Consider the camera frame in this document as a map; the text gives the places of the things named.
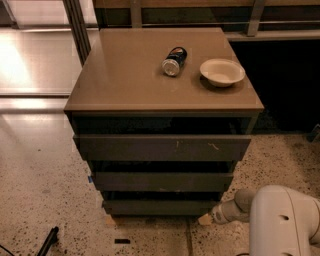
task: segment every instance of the white bowl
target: white bowl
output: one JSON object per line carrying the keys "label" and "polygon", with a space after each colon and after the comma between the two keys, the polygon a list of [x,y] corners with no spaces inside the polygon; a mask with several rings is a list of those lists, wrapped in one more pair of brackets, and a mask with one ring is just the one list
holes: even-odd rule
{"label": "white bowl", "polygon": [[200,66],[201,74],[217,87],[228,87],[245,77],[243,67],[232,60],[210,59]]}

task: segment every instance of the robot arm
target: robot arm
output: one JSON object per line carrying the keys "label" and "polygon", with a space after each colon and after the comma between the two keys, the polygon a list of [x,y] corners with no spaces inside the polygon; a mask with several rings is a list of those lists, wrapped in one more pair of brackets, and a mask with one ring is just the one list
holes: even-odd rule
{"label": "robot arm", "polygon": [[[310,245],[320,247],[317,199],[275,185],[255,195],[247,190],[237,193],[233,200],[215,206],[211,217],[218,224],[249,219],[251,256],[310,256]],[[240,202],[251,204],[250,211],[239,203],[239,196]]]}

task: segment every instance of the brown cabinet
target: brown cabinet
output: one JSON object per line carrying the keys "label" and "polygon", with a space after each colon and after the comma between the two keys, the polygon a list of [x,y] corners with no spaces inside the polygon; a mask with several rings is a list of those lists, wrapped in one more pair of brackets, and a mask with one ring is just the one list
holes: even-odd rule
{"label": "brown cabinet", "polygon": [[[161,62],[182,46],[177,77]],[[219,28],[104,29],[65,107],[113,215],[201,215],[232,182],[263,105],[249,79],[212,87],[211,58],[238,61]]]}

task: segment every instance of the dark gray drawer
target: dark gray drawer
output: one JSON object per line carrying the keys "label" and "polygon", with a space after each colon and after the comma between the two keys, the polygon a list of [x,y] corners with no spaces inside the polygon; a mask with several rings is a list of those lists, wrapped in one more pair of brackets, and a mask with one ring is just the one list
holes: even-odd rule
{"label": "dark gray drawer", "polygon": [[193,215],[209,212],[220,193],[103,193],[103,207],[111,215]]}
{"label": "dark gray drawer", "polygon": [[246,135],[75,135],[84,160],[93,161],[239,161]]}
{"label": "dark gray drawer", "polygon": [[97,172],[94,184],[100,191],[224,192],[232,173],[196,172]]}

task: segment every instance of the can label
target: can label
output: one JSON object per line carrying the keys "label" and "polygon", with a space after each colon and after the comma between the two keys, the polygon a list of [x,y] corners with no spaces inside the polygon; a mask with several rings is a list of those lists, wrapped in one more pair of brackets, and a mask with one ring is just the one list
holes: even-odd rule
{"label": "can label", "polygon": [[187,51],[184,48],[173,48],[168,54],[167,58],[162,62],[163,71],[169,76],[178,75],[186,58]]}

